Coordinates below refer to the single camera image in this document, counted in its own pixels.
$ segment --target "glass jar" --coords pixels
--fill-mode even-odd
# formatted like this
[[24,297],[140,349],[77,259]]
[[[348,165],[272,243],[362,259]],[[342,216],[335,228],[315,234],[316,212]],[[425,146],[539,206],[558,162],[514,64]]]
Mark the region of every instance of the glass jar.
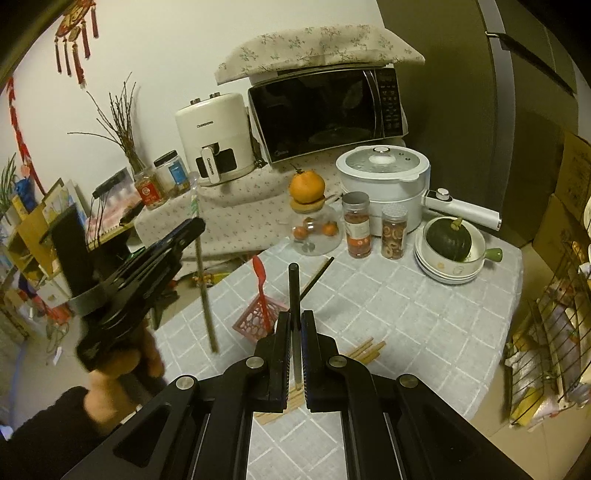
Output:
[[396,203],[382,209],[382,256],[397,260],[404,255],[408,210]]
[[291,202],[290,239],[294,250],[314,257],[324,255],[340,245],[343,239],[339,214],[324,199],[312,205]]
[[168,198],[178,197],[189,190],[189,177],[176,150],[155,160],[154,167]]
[[156,172],[147,167],[134,175],[135,189],[142,197],[148,210],[154,210],[166,203],[166,195]]
[[364,192],[345,193],[342,203],[349,255],[365,258],[371,253],[369,196]]

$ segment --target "gray tablecloth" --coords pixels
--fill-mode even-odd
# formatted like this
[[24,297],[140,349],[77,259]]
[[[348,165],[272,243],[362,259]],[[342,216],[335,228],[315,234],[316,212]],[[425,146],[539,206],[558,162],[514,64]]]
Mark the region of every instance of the gray tablecloth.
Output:
[[[347,351],[368,337],[385,339],[370,371],[390,378],[410,372],[421,378],[464,418],[471,419],[486,395],[503,350],[522,282],[521,251],[486,235],[501,247],[500,264],[487,263],[472,282],[445,286],[427,278],[415,263],[414,235],[404,257],[388,261],[374,239],[372,254],[356,260],[343,241],[336,257],[302,302],[314,310],[320,333]],[[303,285],[324,261],[304,257],[284,239],[260,255],[267,271],[265,293],[288,302],[287,266],[300,265]],[[252,355],[254,345],[232,329],[257,290],[251,263],[209,290],[221,354],[209,350],[200,300],[156,332],[169,381],[180,374],[198,379],[221,374]],[[252,426],[248,478],[346,478],[338,413],[311,414],[305,407],[261,427]]]

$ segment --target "spice jar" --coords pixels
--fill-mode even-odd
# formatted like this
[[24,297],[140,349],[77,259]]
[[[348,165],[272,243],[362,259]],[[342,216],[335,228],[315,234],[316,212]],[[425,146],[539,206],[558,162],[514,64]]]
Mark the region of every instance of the spice jar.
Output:
[[342,203],[349,255],[365,258],[371,253],[369,196],[364,192],[345,193]]
[[404,255],[408,210],[392,203],[382,209],[382,256],[397,260]]
[[168,198],[178,197],[189,190],[189,177],[176,150],[155,160],[154,167]]
[[164,194],[162,185],[150,167],[147,167],[136,174],[134,174],[135,189],[139,196],[142,197],[144,205],[148,210],[154,210],[166,203],[166,195]]

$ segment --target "hand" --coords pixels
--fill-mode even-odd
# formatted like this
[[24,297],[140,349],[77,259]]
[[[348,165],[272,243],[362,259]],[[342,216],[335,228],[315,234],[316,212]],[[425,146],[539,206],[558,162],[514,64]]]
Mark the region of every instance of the hand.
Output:
[[84,409],[101,436],[111,433],[135,411],[137,405],[127,396],[118,378],[132,372],[142,357],[146,360],[149,376],[158,378],[164,374],[156,342],[146,329],[140,349],[114,351],[99,368],[90,372],[90,388],[84,398]]

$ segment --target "white wall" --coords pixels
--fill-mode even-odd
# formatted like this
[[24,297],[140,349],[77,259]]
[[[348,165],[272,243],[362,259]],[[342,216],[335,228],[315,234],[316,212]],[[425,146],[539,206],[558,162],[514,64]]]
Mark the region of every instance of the white wall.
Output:
[[[241,92],[247,79],[220,87],[213,72],[231,49],[256,35],[284,28],[336,24],[383,26],[375,0],[101,0],[100,38],[83,58],[87,90],[108,110],[108,93],[119,92],[129,72],[138,82],[135,136],[143,159],[183,152],[174,113],[195,97]],[[126,165],[122,151],[95,137],[96,109],[84,90],[56,70],[57,22],[33,45],[15,78],[20,128],[42,184],[72,179],[88,201],[95,187]],[[65,65],[62,55],[62,68]],[[0,164],[17,150],[6,94],[0,96]]]

